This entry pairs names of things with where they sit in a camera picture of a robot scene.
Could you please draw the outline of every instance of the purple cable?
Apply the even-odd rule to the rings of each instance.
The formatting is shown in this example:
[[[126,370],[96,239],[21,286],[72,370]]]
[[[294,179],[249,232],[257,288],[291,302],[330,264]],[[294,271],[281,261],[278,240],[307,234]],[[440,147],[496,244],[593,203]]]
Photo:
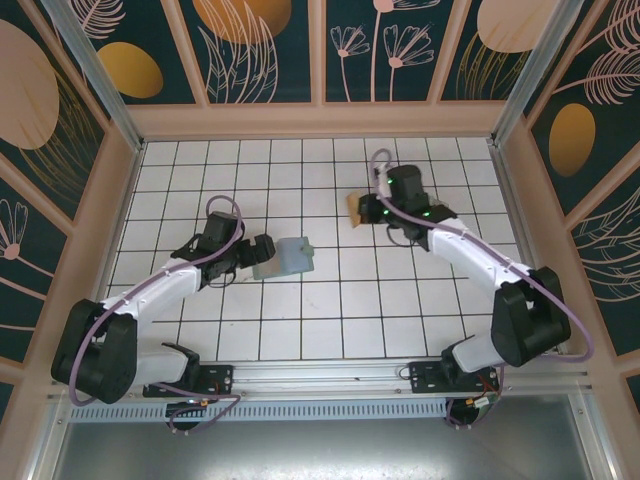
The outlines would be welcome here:
[[[227,242],[227,244],[224,245],[220,250],[216,251],[215,253],[212,253],[211,255],[209,255],[207,257],[200,258],[198,260],[194,260],[193,262],[181,263],[179,265],[175,265],[175,266],[173,266],[171,268],[168,268],[167,270],[163,270],[163,271],[160,271],[160,272],[156,273],[155,275],[153,275],[152,277],[148,278],[147,280],[142,282],[140,285],[135,287],[133,290],[128,292],[122,298],[122,300],[119,300],[118,302],[116,302],[111,308],[109,308],[106,312],[104,312],[102,315],[100,315],[98,320],[96,320],[96,322],[93,324],[93,326],[89,329],[89,331],[85,335],[84,340],[82,340],[82,343],[80,344],[80,348],[78,349],[78,354],[76,355],[76,358],[73,361],[73,366],[71,367],[71,375],[69,377],[69,397],[71,398],[71,402],[74,405],[76,405],[78,407],[84,407],[85,405],[89,405],[91,402],[93,402],[95,400],[94,397],[88,398],[87,400],[80,400],[78,398],[78,395],[77,395],[77,392],[76,392],[76,381],[78,379],[78,370],[80,369],[80,364],[82,363],[82,358],[84,357],[85,353],[87,352],[87,348],[89,348],[89,344],[91,343],[91,339],[93,338],[95,333],[98,331],[100,326],[109,318],[109,316],[112,313],[114,313],[117,309],[119,309],[120,307],[125,305],[131,298],[133,298],[139,292],[141,292],[142,290],[147,288],[149,285],[153,284],[159,278],[162,278],[165,275],[169,275],[169,274],[171,274],[171,273],[173,273],[173,272],[175,272],[177,270],[181,270],[181,269],[183,269],[185,267],[196,266],[196,265],[200,265],[201,263],[206,263],[206,262],[210,262],[211,260],[215,260],[220,255],[222,255],[224,252],[229,250],[229,248],[231,248],[231,246],[234,244],[234,242],[242,235],[242,214],[240,212],[240,207],[238,206],[238,204],[232,198],[227,197],[226,195],[215,195],[215,196],[211,197],[209,199],[209,201],[207,202],[207,216],[209,216],[209,208],[210,208],[211,204],[216,200],[228,200],[231,203],[232,207],[233,207],[232,208],[232,212],[235,212],[235,215],[238,218],[238,221],[236,222],[236,229],[233,232],[233,236],[231,237],[231,240],[229,240]]]
[[[584,335],[587,341],[587,351],[583,355],[580,355],[577,357],[573,357],[573,356],[565,357],[562,355],[545,355],[541,358],[549,358],[549,359],[558,360],[560,362],[567,362],[567,363],[581,363],[581,362],[586,362],[593,356],[593,352],[594,352],[593,339],[591,338],[591,335],[587,331],[587,328],[580,321],[577,315],[573,313],[571,309],[569,309],[569,307],[567,307],[553,293],[551,293],[549,290],[544,288],[538,282],[533,280],[526,273],[521,272],[520,270],[515,268],[513,264],[506,261],[502,257],[502,255],[500,255],[493,247],[491,247],[484,241],[480,240],[479,238],[474,237],[473,235],[468,235],[467,232],[463,230],[459,230],[457,228],[453,228],[448,225],[442,225],[440,223],[429,222],[428,220],[423,220],[422,218],[416,218],[416,217],[412,217],[411,215],[407,215],[402,210],[399,210],[398,208],[396,208],[387,198],[385,198],[382,192],[380,191],[380,183],[378,182],[378,179],[375,174],[376,159],[380,156],[380,154],[383,154],[383,153],[387,155],[387,161],[385,163],[389,163],[389,161],[391,160],[392,158],[391,152],[388,149],[381,148],[380,150],[376,151],[371,157],[371,160],[369,160],[369,177],[371,179],[371,183],[375,186],[376,193],[378,194],[379,200],[389,211],[393,212],[396,216],[404,220],[407,220],[409,222],[413,222],[417,225],[423,225],[425,227],[432,228],[432,229],[439,229],[445,232],[452,233],[454,235],[458,235],[463,239],[469,240],[471,243],[478,246],[481,250],[487,253],[491,258],[493,258],[494,260],[497,260],[498,263],[505,268],[505,271],[508,269],[511,272],[515,273],[518,277],[520,277],[522,280],[527,282],[531,286],[531,288],[537,290],[542,295],[547,297],[551,302],[553,302],[553,304],[556,307],[558,307],[560,310],[562,310],[562,312],[565,315],[567,315],[567,317],[569,317],[569,319],[574,323],[574,325],[578,327],[578,329],[582,332],[582,334]]]
[[[187,392],[186,390],[181,390],[180,388],[175,388],[172,387],[171,385],[167,385],[165,383],[156,383],[154,384],[156,387],[158,388],[164,388],[165,390],[169,390],[170,392],[173,393],[178,393],[180,395],[184,395],[187,397],[197,397],[197,398],[206,398],[208,400],[230,400],[233,399],[233,402],[231,402],[231,404],[227,405],[225,408],[223,408],[220,413],[218,413],[215,417],[213,417],[211,420],[208,420],[205,423],[201,423],[199,425],[196,425],[195,427],[193,427],[191,430],[188,431],[181,431],[178,430],[176,428],[176,426],[174,425],[174,420],[176,419],[176,417],[182,413],[186,413],[186,412],[192,412],[192,411],[196,411],[196,410],[202,410],[203,408],[206,407],[201,407],[201,406],[193,406],[193,407],[186,407],[186,408],[182,408],[180,410],[176,410],[175,412],[173,412],[173,414],[171,415],[171,417],[169,417],[169,427],[171,428],[171,432],[175,435],[178,432],[181,432],[185,437],[193,434],[193,433],[198,433],[201,432],[203,430],[206,430],[207,428],[213,426],[214,423],[216,423],[220,418],[224,417],[227,413],[229,413],[229,411],[235,407],[238,402],[240,402],[240,399],[242,398],[240,395],[209,395],[209,394],[202,394],[202,393],[193,393],[193,392]]]

